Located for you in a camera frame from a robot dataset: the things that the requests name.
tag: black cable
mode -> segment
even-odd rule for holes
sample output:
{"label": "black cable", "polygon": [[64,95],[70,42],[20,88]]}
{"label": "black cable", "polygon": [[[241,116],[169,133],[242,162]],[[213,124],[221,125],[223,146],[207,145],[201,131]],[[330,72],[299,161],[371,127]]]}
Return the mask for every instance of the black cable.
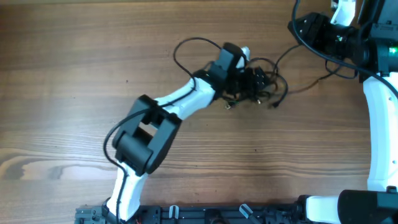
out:
{"label": "black cable", "polygon": [[340,75],[339,73],[334,73],[332,70],[330,70],[329,68],[328,68],[328,60],[325,60],[325,69],[326,69],[326,71],[328,71],[329,73],[333,73],[333,75],[336,75],[336,76],[338,76],[338,77],[340,77],[340,78],[344,78],[344,79],[355,79],[357,76],[358,76],[358,73],[357,73],[357,71],[355,70],[355,72],[354,72],[354,76],[353,77],[347,77],[347,76],[345,76],[345,75]]}
{"label": "black cable", "polygon": [[301,93],[301,92],[304,92],[304,91],[307,91],[307,90],[311,89],[311,88],[314,87],[316,84],[318,84],[320,80],[324,80],[324,79],[327,79],[327,78],[331,77],[332,75],[336,75],[337,72],[338,72],[342,67],[343,67],[342,65],[339,65],[339,67],[336,68],[334,71],[330,71],[329,74],[317,78],[313,83],[309,84],[309,86],[306,86],[306,87],[301,88],[301,89],[299,89],[299,90],[290,91],[289,94]]}
{"label": "black cable", "polygon": [[278,60],[277,60],[276,63],[275,63],[275,66],[274,66],[274,69],[273,69],[272,72],[273,72],[274,74],[276,73],[276,75],[285,83],[285,91],[284,91],[284,94],[282,94],[282,96],[280,97],[280,99],[279,99],[278,101],[276,101],[275,103],[272,104],[272,106],[273,106],[274,108],[277,108],[277,107],[280,105],[280,103],[285,99],[287,93],[289,92],[289,86],[288,86],[288,84],[287,84],[287,81],[285,80],[285,78],[284,78],[282,75],[279,74],[278,64],[279,64],[279,62],[282,60],[282,58],[285,57],[291,50],[296,49],[297,47],[300,47],[300,46],[301,46],[301,44],[298,44],[298,45],[295,45],[295,46],[293,46],[293,47],[287,49],[287,50],[285,51],[285,53],[283,53],[283,54],[278,58]]}
{"label": "black cable", "polygon": [[358,36],[357,36],[357,39],[356,39],[356,41],[357,41],[358,43],[362,43],[363,32],[365,31],[365,29],[368,28],[369,25],[372,25],[372,23],[373,23],[372,21],[367,21],[367,22],[365,22],[365,24],[363,24],[363,25],[361,26],[361,28],[360,28],[359,31],[358,31]]}
{"label": "black cable", "polygon": [[364,68],[361,68],[361,67],[358,67],[358,66],[355,66],[355,65],[351,65],[351,64],[348,64],[348,63],[346,63],[346,62],[344,62],[344,61],[337,60],[337,59],[334,59],[334,58],[332,58],[332,57],[329,57],[329,56],[327,56],[327,55],[325,55],[325,54],[323,54],[323,53],[321,53],[321,52],[315,50],[315,49],[312,48],[311,46],[309,46],[309,45],[301,38],[301,36],[300,36],[299,33],[297,32],[297,24],[296,24],[295,18],[296,18],[297,9],[299,8],[299,4],[300,4],[300,0],[296,0],[296,2],[295,2],[295,4],[294,4],[294,7],[293,7],[293,11],[292,11],[292,27],[293,27],[293,32],[294,32],[294,36],[296,36],[296,38],[299,40],[299,43],[303,44],[304,46],[306,46],[307,49],[309,49],[310,51],[312,51],[312,52],[313,52],[314,54],[316,54],[317,56],[319,56],[319,57],[321,57],[321,58],[324,58],[325,60],[329,60],[329,61],[331,61],[331,62],[334,62],[334,63],[338,64],[338,65],[342,65],[342,66],[344,66],[344,67],[348,67],[348,68],[357,70],[357,71],[359,71],[359,72],[361,72],[361,73],[365,73],[365,74],[367,74],[367,75],[369,75],[369,76],[371,76],[371,77],[373,77],[373,78],[379,80],[380,82],[382,82],[383,84],[385,84],[385,86],[387,86],[387,87],[391,90],[391,92],[396,96],[396,98],[398,98],[398,91],[397,91],[387,80],[383,79],[383,78],[380,77],[379,75],[377,75],[377,74],[375,74],[375,73],[373,73],[373,72],[371,72],[371,71],[369,71],[369,70],[366,70],[366,69],[364,69]]}
{"label": "black cable", "polygon": [[213,64],[214,64],[214,61],[207,62],[207,64],[202,68],[202,70],[206,70],[209,67],[209,65],[213,65]]}
{"label": "black cable", "polygon": [[126,180],[127,180],[128,174],[127,174],[127,171],[125,170],[124,167],[122,167],[120,164],[118,164],[116,161],[114,161],[113,159],[110,158],[110,156],[109,156],[109,154],[108,154],[108,152],[107,152],[107,150],[106,150],[106,145],[107,145],[107,143],[108,143],[108,141],[109,141],[111,135],[112,135],[118,128],[120,128],[120,126],[122,126],[124,123],[128,122],[129,120],[131,120],[131,119],[135,118],[136,116],[139,116],[139,115],[141,115],[141,114],[143,114],[143,113],[147,113],[147,112],[150,112],[150,111],[152,111],[152,110],[156,110],[156,109],[158,109],[158,108],[164,108],[164,107],[166,107],[166,106],[170,106],[170,105],[174,104],[175,102],[184,99],[185,97],[187,97],[187,96],[190,95],[193,91],[196,90],[197,83],[196,83],[196,80],[195,80],[193,74],[192,74],[191,72],[189,72],[184,66],[182,66],[182,65],[177,61],[177,59],[176,59],[177,50],[180,48],[180,46],[181,46],[182,44],[184,44],[184,43],[186,43],[186,42],[188,42],[188,41],[190,41],[190,40],[203,40],[203,41],[206,41],[206,42],[209,42],[209,43],[213,44],[214,46],[216,46],[216,47],[219,48],[219,49],[221,49],[221,47],[220,47],[218,44],[214,43],[213,41],[211,41],[211,40],[209,40],[209,39],[202,38],[202,37],[192,37],[192,38],[185,39],[185,40],[181,41],[181,42],[174,48],[174,53],[173,53],[174,62],[175,62],[183,71],[185,71],[185,72],[192,78],[192,80],[193,80],[193,88],[192,88],[188,93],[184,94],[183,96],[180,96],[179,98],[177,98],[177,99],[175,99],[175,100],[173,100],[173,101],[170,101],[170,102],[168,102],[168,103],[166,103],[166,104],[164,104],[164,105],[155,106],[155,107],[153,107],[153,108],[141,110],[141,111],[138,111],[138,112],[136,112],[136,113],[134,113],[134,114],[132,114],[132,115],[129,115],[129,116],[125,117],[124,119],[122,119],[121,121],[119,121],[115,126],[113,126],[113,128],[111,128],[111,130],[108,132],[108,134],[106,135],[106,137],[105,137],[105,139],[104,139],[103,151],[104,151],[104,155],[105,155],[106,159],[107,159],[108,161],[110,161],[110,163],[114,164],[116,167],[120,168],[120,169],[123,171],[123,181],[122,181],[122,184],[121,184],[121,186],[120,186],[118,199],[117,199],[117,201],[116,201],[116,223],[117,223],[117,224],[120,223],[120,218],[119,218],[119,204],[120,204],[120,199],[121,199],[122,194],[123,194],[123,189],[124,189],[124,186],[125,186],[125,184],[126,184]]}
{"label": "black cable", "polygon": [[268,59],[268,58],[262,58],[262,57],[256,57],[256,58],[252,58],[250,59],[250,61],[248,62],[248,65],[252,64],[253,62],[257,62],[258,60],[263,60],[265,62],[268,62],[271,64],[272,68],[274,68],[276,65],[275,62],[273,62],[272,60]]}

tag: black bracket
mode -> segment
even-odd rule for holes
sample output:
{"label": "black bracket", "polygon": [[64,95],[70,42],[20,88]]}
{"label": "black bracket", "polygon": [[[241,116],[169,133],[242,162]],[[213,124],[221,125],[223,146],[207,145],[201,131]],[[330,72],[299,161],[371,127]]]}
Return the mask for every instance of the black bracket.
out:
{"label": "black bracket", "polygon": [[[128,116],[142,110],[147,112],[124,123],[113,139],[116,159],[134,169],[139,177],[153,173],[160,166],[182,122],[176,114],[159,108],[147,95],[136,100]],[[157,132],[149,134],[139,127],[140,123],[153,125]]]}
{"label": "black bracket", "polygon": [[[306,16],[296,19],[298,34],[308,45],[318,50],[325,46],[323,35],[326,29],[325,26],[328,23],[330,23],[329,17],[316,12],[311,12]],[[287,28],[292,34],[294,33],[292,21],[289,22]],[[295,35],[293,36],[299,44],[302,44]]]}
{"label": "black bracket", "polygon": [[[123,224],[320,224],[310,220],[298,219],[302,210],[297,204],[275,204],[268,206],[250,206],[251,219],[246,218],[239,207],[160,207],[140,206],[132,218]],[[112,213],[107,213],[100,206],[78,208],[75,224],[111,224],[116,223]]]}

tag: wooden surface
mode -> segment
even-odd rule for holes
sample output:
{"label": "wooden surface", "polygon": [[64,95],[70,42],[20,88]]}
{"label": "wooden surface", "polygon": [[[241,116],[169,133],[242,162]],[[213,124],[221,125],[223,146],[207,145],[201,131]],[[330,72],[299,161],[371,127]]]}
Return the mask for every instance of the wooden surface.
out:
{"label": "wooden surface", "polygon": [[[184,0],[162,0],[162,1],[184,1]],[[19,4],[74,4],[74,3],[118,3],[118,2],[159,2],[159,0],[0,0],[0,5],[19,5]]]}
{"label": "wooden surface", "polygon": [[[0,223],[72,223],[111,195],[116,169],[101,144],[141,94],[188,76],[172,60],[184,38],[247,45],[276,60],[295,44],[291,0],[164,1],[0,7]],[[328,11],[303,1],[299,14]],[[191,71],[218,55],[203,42],[178,58]],[[292,89],[325,74],[304,48],[281,62]],[[369,117],[358,81],[333,77],[277,110],[222,101],[187,119],[142,204],[291,202],[365,189]]]}

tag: wire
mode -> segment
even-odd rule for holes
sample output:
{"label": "wire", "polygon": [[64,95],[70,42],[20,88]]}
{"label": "wire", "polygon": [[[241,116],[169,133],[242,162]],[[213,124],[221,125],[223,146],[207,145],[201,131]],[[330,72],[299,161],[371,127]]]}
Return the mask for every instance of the wire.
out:
{"label": "wire", "polygon": [[[275,62],[269,60],[268,58],[253,58],[250,61],[246,61],[245,66],[239,69],[240,70],[239,75],[236,76],[230,75],[230,77],[232,78],[227,80],[224,89],[224,94],[221,96],[222,99],[224,99],[230,107],[233,107],[237,105],[239,102],[244,100],[261,102],[260,98],[266,96],[268,96],[269,99],[269,96],[271,94],[263,90],[267,86],[275,85],[275,91],[276,91],[277,89],[276,82],[273,82],[270,79],[270,77],[267,76],[269,74],[272,74],[272,71],[261,70],[261,72],[264,74],[256,74],[258,77],[256,78],[254,76],[255,74],[253,73],[255,71],[253,69],[248,69],[248,66],[250,66],[250,64],[258,60],[265,60],[266,62],[270,63],[272,67],[275,65]],[[258,86],[259,82],[263,82],[263,85],[265,85],[264,83],[267,84],[266,86],[260,87]]]}
{"label": "wire", "polygon": [[283,54],[278,58],[278,60],[277,60],[276,63],[275,63],[275,66],[274,66],[274,69],[273,69],[272,72],[273,72],[274,74],[275,74],[275,72],[276,72],[276,75],[285,83],[285,91],[284,91],[284,94],[280,97],[280,99],[279,99],[278,101],[276,101],[275,103],[272,104],[272,106],[273,106],[274,108],[277,108],[277,107],[280,105],[280,103],[285,99],[287,93],[289,92],[289,85],[287,84],[286,79],[285,79],[282,75],[279,74],[278,64],[279,64],[279,62],[282,60],[282,58],[285,57],[291,50],[296,49],[297,47],[300,47],[300,46],[301,46],[301,44],[298,44],[298,45],[295,45],[295,46],[293,46],[293,47],[287,49],[287,50],[285,51],[285,53],[283,53]]}
{"label": "wire", "polygon": [[340,78],[345,78],[345,79],[355,79],[357,76],[358,76],[358,73],[357,73],[357,71],[355,70],[355,72],[354,72],[354,76],[353,77],[347,77],[347,76],[344,76],[344,75],[340,75],[340,74],[338,74],[338,73],[334,73],[333,71],[331,71],[329,68],[328,68],[328,60],[326,60],[325,61],[325,69],[326,69],[326,71],[328,71],[329,73],[333,73],[334,75],[336,75],[336,76],[338,76],[338,77],[340,77]]}
{"label": "wire", "polygon": [[315,50],[315,49],[312,48],[311,46],[309,46],[309,45],[301,38],[301,36],[300,36],[299,33],[297,32],[297,24],[296,24],[295,18],[296,18],[297,9],[299,8],[299,4],[300,4],[300,0],[296,0],[296,2],[295,2],[295,4],[294,4],[294,7],[293,7],[293,11],[292,11],[292,27],[293,27],[293,33],[294,33],[294,36],[296,36],[296,38],[299,40],[299,43],[303,44],[307,49],[309,49],[310,51],[312,51],[312,52],[313,52],[314,54],[316,54],[317,56],[319,56],[319,57],[321,57],[321,58],[324,58],[325,60],[329,60],[329,61],[331,61],[331,62],[337,63],[338,65],[342,65],[342,66],[344,66],[344,67],[348,67],[348,68],[357,70],[357,71],[359,71],[359,72],[361,72],[361,73],[365,73],[365,74],[367,74],[367,75],[369,75],[369,76],[371,76],[371,77],[373,77],[373,78],[379,80],[380,82],[382,82],[383,84],[385,84],[385,86],[387,86],[387,87],[391,90],[391,92],[396,96],[396,98],[398,98],[398,91],[397,91],[387,80],[383,79],[383,78],[380,77],[379,75],[377,75],[377,74],[375,74],[375,73],[373,73],[373,72],[371,72],[371,71],[369,71],[369,70],[366,70],[366,69],[364,69],[364,68],[361,68],[361,67],[358,67],[358,66],[355,66],[355,65],[352,65],[352,64],[348,64],[348,63],[346,63],[346,62],[344,62],[344,61],[337,60],[337,59],[334,59],[334,58],[332,58],[332,57],[329,57],[329,56],[327,56],[327,55],[325,55],[325,54],[323,54],[323,53],[321,53],[321,52]]}
{"label": "wire", "polygon": [[318,84],[320,80],[324,80],[324,79],[326,79],[326,78],[331,77],[332,75],[336,75],[337,72],[338,72],[342,67],[343,67],[343,66],[339,65],[339,67],[336,68],[334,71],[330,71],[329,74],[317,78],[317,79],[316,79],[314,82],[312,82],[309,86],[306,86],[306,87],[301,88],[301,89],[299,89],[299,90],[290,91],[289,94],[302,93],[302,92],[304,92],[304,91],[307,91],[307,90],[311,89],[311,88],[314,87],[316,84]]}
{"label": "wire", "polygon": [[362,43],[363,32],[365,31],[365,29],[368,28],[369,25],[372,25],[372,21],[367,21],[367,22],[365,22],[365,24],[363,24],[363,25],[361,26],[361,28],[359,29],[359,31],[358,31],[358,38],[357,38],[357,40],[356,40],[358,43]]}
{"label": "wire", "polygon": [[297,47],[300,47],[300,46],[301,46],[301,44],[298,44],[298,45],[295,45],[295,46],[293,46],[293,47],[287,49],[287,50],[278,58],[278,60],[276,61],[276,63],[273,62],[272,60],[269,60],[268,58],[262,58],[262,57],[253,58],[253,59],[251,59],[251,60],[248,62],[248,65],[249,65],[250,63],[253,63],[253,62],[258,61],[258,60],[263,60],[263,61],[266,61],[266,62],[270,63],[271,66],[273,67],[272,73],[271,73],[271,80],[274,80],[273,84],[275,84],[275,88],[276,88],[276,89],[277,89],[278,85],[277,85],[277,83],[276,83],[276,81],[275,81],[275,78],[280,78],[280,79],[283,81],[283,83],[284,83],[284,85],[285,85],[285,90],[284,90],[284,93],[282,94],[281,98],[280,98],[278,101],[276,101],[276,102],[274,102],[274,103],[272,104],[272,106],[273,106],[274,108],[276,108],[276,107],[278,107],[278,106],[280,105],[280,103],[284,100],[284,98],[286,97],[287,93],[289,92],[289,85],[287,84],[286,79],[285,79],[282,75],[279,74],[279,67],[278,67],[278,64],[279,64],[279,62],[280,62],[290,51],[292,51],[293,49],[296,49]]}
{"label": "wire", "polygon": [[192,92],[194,92],[194,91],[196,90],[197,83],[196,83],[195,77],[194,77],[193,74],[192,74],[191,72],[189,72],[184,66],[182,66],[182,65],[177,61],[177,59],[176,59],[177,50],[181,47],[181,45],[183,45],[184,43],[186,43],[186,42],[188,42],[188,41],[191,41],[191,40],[203,40],[203,41],[206,41],[206,42],[209,42],[209,43],[213,44],[215,47],[217,47],[217,48],[219,48],[219,49],[221,49],[221,47],[220,47],[218,44],[214,43],[213,41],[211,41],[211,40],[209,40],[209,39],[202,38],[202,37],[192,37],[192,38],[185,39],[185,40],[181,41],[181,42],[174,48],[174,52],[173,52],[173,59],[174,59],[174,62],[175,62],[184,72],[186,72],[186,73],[191,77],[191,79],[193,80],[193,87],[192,87],[192,89],[191,89],[188,93],[186,93],[186,94],[180,96],[179,98],[177,98],[177,99],[175,99],[175,100],[173,100],[173,101],[170,101],[170,102],[168,102],[168,103],[166,103],[166,104],[164,104],[164,105],[155,106],[155,107],[153,107],[153,108],[144,109],[144,110],[138,111],[138,112],[136,112],[136,113],[134,113],[134,114],[131,114],[131,115],[125,117],[124,119],[122,119],[121,121],[119,121],[115,126],[113,126],[113,128],[111,128],[111,130],[108,132],[108,134],[106,135],[106,137],[105,137],[105,139],[104,139],[103,151],[104,151],[105,157],[107,158],[108,161],[110,161],[110,163],[112,163],[113,165],[115,165],[116,167],[120,168],[120,169],[123,171],[123,181],[122,181],[122,184],[121,184],[121,186],[120,186],[118,199],[117,199],[117,201],[116,201],[116,223],[117,223],[117,224],[120,224],[120,218],[119,218],[119,204],[120,204],[120,200],[121,200],[121,197],[122,197],[122,194],[123,194],[124,186],[125,186],[125,184],[126,184],[126,180],[127,180],[127,177],[128,177],[128,173],[127,173],[127,170],[126,170],[123,166],[121,166],[121,165],[118,164],[116,161],[114,161],[113,159],[111,159],[111,157],[109,156],[109,154],[108,154],[108,152],[107,152],[107,150],[106,150],[106,145],[108,144],[108,141],[109,141],[109,139],[111,138],[111,135],[112,135],[118,128],[120,128],[120,126],[122,126],[124,123],[128,122],[129,120],[131,120],[131,119],[133,119],[133,118],[135,118],[136,116],[139,116],[139,115],[141,115],[141,114],[144,114],[144,113],[147,113],[147,112],[150,112],[150,111],[154,111],[154,110],[159,109],[159,108],[164,108],[164,107],[170,106],[170,105],[174,104],[175,102],[184,99],[185,97],[187,97],[188,95],[190,95]]}
{"label": "wire", "polygon": [[209,67],[209,65],[213,65],[213,64],[214,64],[214,61],[207,62],[207,64],[202,68],[202,70],[206,70]]}

